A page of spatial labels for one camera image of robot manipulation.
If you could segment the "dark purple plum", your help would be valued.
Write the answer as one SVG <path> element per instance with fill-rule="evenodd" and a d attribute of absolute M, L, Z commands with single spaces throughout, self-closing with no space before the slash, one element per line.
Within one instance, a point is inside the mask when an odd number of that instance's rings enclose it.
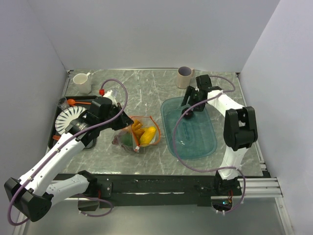
<path fill-rule="evenodd" d="M 182 110 L 181 114 L 183 115 L 184 119 L 191 119 L 194 115 L 194 112 L 193 112 L 193 110 L 189 110 L 189 111 L 187 111 L 187 110 L 188 110 L 188 108 L 184 108 Z"/>

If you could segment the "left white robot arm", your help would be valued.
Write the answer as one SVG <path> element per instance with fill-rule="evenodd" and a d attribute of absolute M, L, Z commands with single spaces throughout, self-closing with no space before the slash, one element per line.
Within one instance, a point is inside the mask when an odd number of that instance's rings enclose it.
<path fill-rule="evenodd" d="M 58 202 L 81 194 L 100 200 L 103 187 L 95 176 L 83 170 L 73 177 L 52 183 L 62 167 L 82 151 L 105 129 L 120 130 L 133 121 L 114 98 L 99 96 L 77 118 L 70 121 L 59 141 L 31 170 L 19 179 L 9 178 L 4 188 L 9 207 L 17 208 L 27 219 L 36 222 Z"/>

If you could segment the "green lime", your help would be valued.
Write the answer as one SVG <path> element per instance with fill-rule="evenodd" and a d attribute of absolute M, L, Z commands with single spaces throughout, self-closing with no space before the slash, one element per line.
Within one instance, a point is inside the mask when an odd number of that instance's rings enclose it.
<path fill-rule="evenodd" d="M 133 145 L 133 138 L 130 133 L 125 133 L 121 136 L 121 143 L 125 146 L 132 146 Z"/>

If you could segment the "purple grape bunch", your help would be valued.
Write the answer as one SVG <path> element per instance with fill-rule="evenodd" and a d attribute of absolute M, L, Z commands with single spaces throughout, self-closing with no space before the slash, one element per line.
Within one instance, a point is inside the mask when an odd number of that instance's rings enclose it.
<path fill-rule="evenodd" d="M 133 151 L 133 146 L 125 146 L 121 143 L 121 136 L 114 136 L 113 140 L 112 140 L 112 144 L 113 145 L 118 145 L 121 148 L 123 148 L 124 150 L 127 151 Z"/>

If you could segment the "orange ginger root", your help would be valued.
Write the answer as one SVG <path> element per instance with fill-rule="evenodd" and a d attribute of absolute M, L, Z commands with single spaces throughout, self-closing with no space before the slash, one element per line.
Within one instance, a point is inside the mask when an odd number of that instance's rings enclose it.
<path fill-rule="evenodd" d="M 137 137 L 137 139 L 140 139 L 141 136 L 144 134 L 144 130 L 141 127 L 142 127 L 142 123 L 138 121 L 137 119 L 135 119 L 134 123 L 132 124 L 132 131 Z"/>

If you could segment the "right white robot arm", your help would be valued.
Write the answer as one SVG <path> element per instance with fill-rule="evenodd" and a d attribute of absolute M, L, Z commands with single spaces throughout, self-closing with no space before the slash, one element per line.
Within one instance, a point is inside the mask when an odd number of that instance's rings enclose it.
<path fill-rule="evenodd" d="M 206 104 L 214 107 L 224 117 L 224 142 L 226 150 L 223 161 L 216 170 L 214 183 L 215 192 L 225 195 L 235 185 L 242 159 L 252 144 L 258 139 L 255 110 L 251 106 L 243 106 L 227 94 L 235 91 L 233 83 L 231 90 L 222 90 L 213 86 L 208 74 L 196 77 L 197 86 L 188 86 L 182 106 L 189 104 L 190 108 L 182 111 L 182 118 L 190 119 L 195 112 L 202 112 Z"/>

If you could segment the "clear zip top bag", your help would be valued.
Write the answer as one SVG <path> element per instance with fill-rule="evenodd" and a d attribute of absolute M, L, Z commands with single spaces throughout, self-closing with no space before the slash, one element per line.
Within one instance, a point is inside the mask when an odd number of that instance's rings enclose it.
<path fill-rule="evenodd" d="M 132 116 L 133 124 L 116 131 L 112 145 L 127 152 L 139 153 L 160 142 L 161 131 L 152 116 Z"/>

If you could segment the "yellow squash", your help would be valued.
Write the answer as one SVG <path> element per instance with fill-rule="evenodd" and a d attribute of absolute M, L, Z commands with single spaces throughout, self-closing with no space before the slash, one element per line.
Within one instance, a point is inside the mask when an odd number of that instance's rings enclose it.
<path fill-rule="evenodd" d="M 156 128 L 154 126 L 150 126 L 148 128 L 143 128 L 143 134 L 139 139 L 140 145 L 147 145 L 150 144 L 151 141 L 154 139 L 156 134 Z"/>

